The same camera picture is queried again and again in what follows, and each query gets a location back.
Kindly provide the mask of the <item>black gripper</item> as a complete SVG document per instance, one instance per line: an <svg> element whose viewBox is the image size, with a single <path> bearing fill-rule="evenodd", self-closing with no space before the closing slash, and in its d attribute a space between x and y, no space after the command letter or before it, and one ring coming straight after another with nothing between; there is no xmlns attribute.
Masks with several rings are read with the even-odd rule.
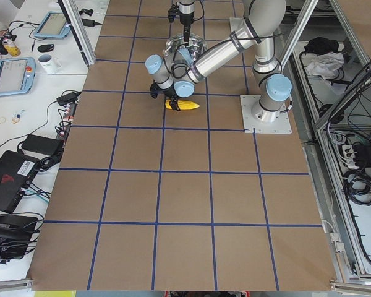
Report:
<svg viewBox="0 0 371 297"><path fill-rule="evenodd" d="M193 24L193 13L184 14L182 12L179 13L180 23L183 24L183 41L187 43L187 40L190 38L190 28Z"/></svg>
<svg viewBox="0 0 371 297"><path fill-rule="evenodd" d="M174 89L174 85L168 88L161 88L162 92L170 99L169 105L172 110L181 110L179 107L179 100L177 99L177 94Z"/></svg>

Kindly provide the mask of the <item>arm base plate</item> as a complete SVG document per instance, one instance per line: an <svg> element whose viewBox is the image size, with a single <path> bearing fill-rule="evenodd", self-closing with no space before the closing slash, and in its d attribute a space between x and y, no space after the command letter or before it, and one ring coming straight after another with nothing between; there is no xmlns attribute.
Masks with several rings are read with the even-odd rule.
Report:
<svg viewBox="0 0 371 297"><path fill-rule="evenodd" d="M278 111L266 111L260 106L260 95L241 95L241 109L245 133L291 134L289 115L282 102Z"/></svg>

